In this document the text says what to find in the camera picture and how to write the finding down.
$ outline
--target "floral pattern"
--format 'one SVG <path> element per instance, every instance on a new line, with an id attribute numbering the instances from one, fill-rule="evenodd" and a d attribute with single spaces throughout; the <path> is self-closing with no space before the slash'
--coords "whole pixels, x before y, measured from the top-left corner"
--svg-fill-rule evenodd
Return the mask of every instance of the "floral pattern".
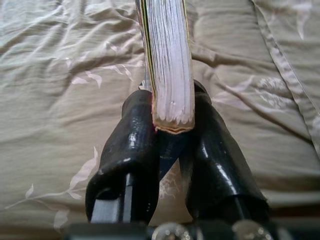
<path id="1" fill-rule="evenodd" d="M 45 199 L 49 197 L 56 197 L 61 195 L 69 194 L 72 198 L 75 200 L 82 199 L 82 196 L 79 194 L 79 192 L 85 190 L 85 187 L 76 188 L 77 184 L 83 181 L 86 181 L 89 178 L 89 175 L 91 174 L 92 170 L 95 168 L 98 162 L 98 152 L 96 150 L 96 147 L 93 147 L 93 158 L 86 161 L 81 169 L 72 177 L 69 188 L 62 192 L 56 192 L 56 193 L 45 193 L 41 195 L 32 196 L 35 186 L 32 183 L 29 190 L 25 193 L 25 199 L 17 201 L 14 204 L 11 204 L 5 209 L 13 208 L 16 205 L 23 204 L 27 201 L 35 201 L 39 204 L 42 204 L 46 206 L 48 209 L 55 211 L 55 217 L 53 220 L 53 228 L 60 233 L 60 228 L 68 221 L 68 214 L 70 212 L 70 209 L 62 204 L 51 204 L 47 203 Z"/>

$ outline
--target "book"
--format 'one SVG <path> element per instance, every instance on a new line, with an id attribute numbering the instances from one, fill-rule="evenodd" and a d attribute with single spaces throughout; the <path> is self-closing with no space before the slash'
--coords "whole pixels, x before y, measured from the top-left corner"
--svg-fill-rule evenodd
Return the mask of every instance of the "book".
<path id="1" fill-rule="evenodd" d="M 152 91 L 156 129 L 170 134 L 195 125 L 195 90 L 185 0 L 135 0 L 145 54 L 142 87 Z"/>

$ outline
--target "bed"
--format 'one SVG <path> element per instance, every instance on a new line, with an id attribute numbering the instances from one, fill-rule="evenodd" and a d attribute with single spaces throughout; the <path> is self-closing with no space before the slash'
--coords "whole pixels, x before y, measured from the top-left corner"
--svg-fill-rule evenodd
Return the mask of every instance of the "bed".
<path id="1" fill-rule="evenodd" d="M 194 79 L 273 209 L 320 204 L 320 0 L 189 0 Z M 60 239 L 144 77 L 134 0 L 3 0 L 0 239 Z M 188 222 L 179 162 L 150 224 Z"/>

